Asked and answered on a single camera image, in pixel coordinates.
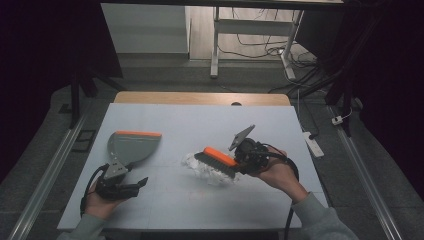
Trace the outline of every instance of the power strip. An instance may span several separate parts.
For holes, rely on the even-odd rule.
[[[309,149],[311,150],[311,152],[314,154],[315,157],[324,156],[324,152],[318,146],[317,141],[315,141],[315,139],[309,139],[310,135],[311,135],[310,132],[304,132],[303,133],[303,136],[305,137],[305,141],[308,144]]]

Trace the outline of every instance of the bristle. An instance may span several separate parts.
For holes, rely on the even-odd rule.
[[[213,157],[210,157],[203,152],[194,154],[194,158],[201,161],[202,163],[211,166],[215,168],[216,170],[224,173],[225,175],[229,176],[230,178],[235,178],[236,173],[233,169],[231,169],[229,166],[223,164],[222,162],[214,159]]]

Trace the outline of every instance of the gray sleeve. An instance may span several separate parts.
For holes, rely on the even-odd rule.
[[[106,221],[88,214],[82,215],[78,226],[71,233],[62,233],[57,240],[99,240],[99,237]]]
[[[306,239],[358,239],[340,221],[336,210],[325,208],[313,193],[292,208],[302,222],[302,234]]]

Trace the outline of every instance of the person's left hand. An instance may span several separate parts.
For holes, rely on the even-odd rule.
[[[85,213],[106,220],[112,214],[113,210],[126,199],[109,201],[101,198],[95,191],[97,181],[91,185],[87,196],[87,205]]]

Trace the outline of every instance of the gray floor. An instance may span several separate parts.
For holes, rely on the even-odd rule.
[[[209,78],[208,62],[188,61],[172,58],[121,58],[125,80],[117,82],[129,90],[143,91],[196,91],[196,92],[235,92],[266,93],[269,89],[287,85],[279,63],[228,62],[220,66],[217,80]],[[301,76],[305,69],[297,70]],[[73,145],[66,162],[53,185],[50,194],[38,215],[28,239],[55,239],[59,231],[57,223],[62,215],[73,187],[88,156],[90,142],[84,141],[95,134],[102,122],[108,104],[117,91],[96,80],[99,93],[92,100],[94,107],[82,127],[79,140]],[[324,104],[325,89],[316,92],[299,103],[300,120],[306,130],[316,132],[315,120],[319,128],[317,142],[325,156],[314,159],[321,182],[327,191],[329,204],[340,218],[360,237],[360,239],[386,239],[380,221],[356,172],[352,167],[344,146],[331,122],[328,106]],[[23,154],[22,158],[0,186],[0,239],[6,239],[17,219],[41,179],[70,123],[66,105],[70,102],[69,87],[57,91],[52,96],[51,109],[44,124]],[[297,107],[296,99],[291,100]],[[384,197],[404,239],[422,239],[424,236],[424,204],[410,186],[394,161],[374,137],[366,130],[358,118],[360,109],[354,108],[351,116],[352,137],[356,142],[366,165]],[[115,239],[139,239],[139,233],[106,233]],[[142,239],[205,239],[208,234],[152,234],[143,233]],[[252,234],[211,235],[218,239],[247,238]],[[276,235],[257,234],[256,239],[276,239]],[[292,230],[290,239],[300,239],[299,231]]]

